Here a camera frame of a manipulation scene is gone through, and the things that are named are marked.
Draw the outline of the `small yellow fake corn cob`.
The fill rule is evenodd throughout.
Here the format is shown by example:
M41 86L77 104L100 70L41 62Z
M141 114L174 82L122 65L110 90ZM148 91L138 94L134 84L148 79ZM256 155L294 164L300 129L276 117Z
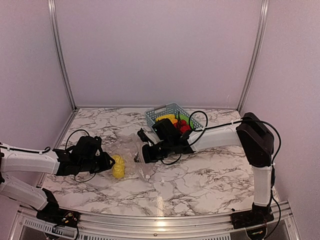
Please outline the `small yellow fake corn cob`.
M115 160L115 164L112 167L112 175L116 179L121 179L125 176L125 160L118 154L113 155L112 158Z

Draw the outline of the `clear zip top bag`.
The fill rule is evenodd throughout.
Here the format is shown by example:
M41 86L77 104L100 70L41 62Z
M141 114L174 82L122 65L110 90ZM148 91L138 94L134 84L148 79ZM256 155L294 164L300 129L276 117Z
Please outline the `clear zip top bag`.
M146 175L154 173L153 163L145 163L142 156L142 147L145 145L144 142L138 137L137 134L131 134L128 136L120 137L116 142L104 145L102 149L107 152L111 157L113 155L120 155L125 161L125 175L123 178L117 179L113 176L111 168L111 176L116 180L123 180L129 176L136 175L144 181Z

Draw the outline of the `red fake grape bunch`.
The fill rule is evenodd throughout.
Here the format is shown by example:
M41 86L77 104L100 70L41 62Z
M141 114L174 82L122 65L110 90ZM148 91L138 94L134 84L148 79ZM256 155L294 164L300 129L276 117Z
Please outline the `red fake grape bunch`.
M173 124L175 126L175 128L177 130L179 130L179 132L181 134L184 134L185 132L187 131L190 131L191 130L191 127L184 121L184 120L180 120L176 115L176 119L178 120L178 122L176 124Z

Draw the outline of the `green fake bitter gourd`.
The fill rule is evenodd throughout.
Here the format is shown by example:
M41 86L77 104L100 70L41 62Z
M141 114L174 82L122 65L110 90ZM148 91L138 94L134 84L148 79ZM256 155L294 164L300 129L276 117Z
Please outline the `green fake bitter gourd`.
M177 117L180 119L180 120L184 120L191 128L195 128L194 127L194 123L192 120L190 120L189 122L189 117L187 117L186 115L183 115L183 114L178 114Z

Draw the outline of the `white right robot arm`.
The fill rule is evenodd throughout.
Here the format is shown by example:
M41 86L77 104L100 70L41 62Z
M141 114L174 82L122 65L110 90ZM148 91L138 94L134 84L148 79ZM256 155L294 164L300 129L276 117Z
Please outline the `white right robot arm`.
M253 203L251 210L235 212L231 219L236 224L263 224L274 219L271 202L275 184L274 135L266 123L249 112L241 120L216 126L194 128L189 122L172 123L161 119L153 126L157 143L138 133L144 145L141 159L144 164L163 161L171 154L195 154L207 149L237 146L242 148L253 172Z

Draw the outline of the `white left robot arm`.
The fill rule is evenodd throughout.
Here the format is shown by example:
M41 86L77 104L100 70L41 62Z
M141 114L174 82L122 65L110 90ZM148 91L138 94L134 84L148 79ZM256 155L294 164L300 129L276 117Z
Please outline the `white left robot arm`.
M76 227L79 212L60 208L53 193L25 183L10 172L39 172L55 176L76 176L82 172L97 174L110 170L116 161L102 150L98 136L81 136L65 149L33 150L0 145L0 193L36 210L40 220Z

